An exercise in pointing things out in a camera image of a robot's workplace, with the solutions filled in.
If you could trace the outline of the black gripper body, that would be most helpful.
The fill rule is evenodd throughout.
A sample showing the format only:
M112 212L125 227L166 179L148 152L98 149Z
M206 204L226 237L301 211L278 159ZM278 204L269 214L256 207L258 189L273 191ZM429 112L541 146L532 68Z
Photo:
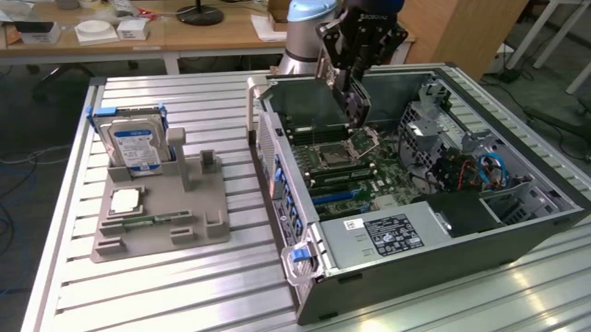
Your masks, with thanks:
M353 40L358 29L373 24L388 32L397 24L397 13L402 9L402 0L376 0L342 2L340 31L345 40Z

